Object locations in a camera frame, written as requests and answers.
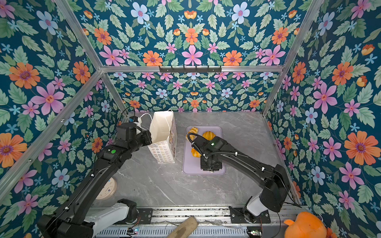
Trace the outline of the white paper bag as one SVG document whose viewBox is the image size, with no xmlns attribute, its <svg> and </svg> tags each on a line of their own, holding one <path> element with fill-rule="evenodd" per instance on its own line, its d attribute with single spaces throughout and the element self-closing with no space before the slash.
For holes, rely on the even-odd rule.
<svg viewBox="0 0 381 238">
<path fill-rule="evenodd" d="M 159 164 L 174 164 L 176 159 L 177 129 L 174 112 L 158 111 L 153 115 L 144 113 L 138 117 L 142 123 L 144 117 L 151 119 L 147 128 L 151 133 L 152 143 L 148 146 L 154 159 Z"/>
</svg>

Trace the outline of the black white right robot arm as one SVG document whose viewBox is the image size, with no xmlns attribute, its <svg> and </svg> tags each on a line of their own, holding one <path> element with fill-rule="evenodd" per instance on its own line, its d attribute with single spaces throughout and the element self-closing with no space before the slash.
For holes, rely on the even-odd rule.
<svg viewBox="0 0 381 238">
<path fill-rule="evenodd" d="M 190 132 L 187 138 L 192 149 L 200 154 L 200 168 L 203 171 L 217 171 L 225 163 L 251 178 L 263 189 L 259 195 L 247 201 L 243 209 L 245 213 L 259 216 L 266 210 L 276 213 L 281 211 L 291 190 L 288 173 L 282 165 L 271 166 L 259 162 L 218 136 L 208 140 Z"/>
</svg>

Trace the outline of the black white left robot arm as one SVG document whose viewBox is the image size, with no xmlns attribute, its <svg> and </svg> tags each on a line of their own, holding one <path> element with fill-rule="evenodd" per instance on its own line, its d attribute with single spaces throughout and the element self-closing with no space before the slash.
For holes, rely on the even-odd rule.
<svg viewBox="0 0 381 238">
<path fill-rule="evenodd" d="M 79 187 L 52 215 L 43 215 L 37 226 L 45 238 L 70 238 L 94 235 L 93 222 L 85 217 L 108 180 L 122 167 L 125 161 L 141 147 L 152 143 L 150 131 L 144 131 L 135 123 L 123 123 L 117 127 L 114 143 L 98 154 L 92 171 Z"/>
</svg>

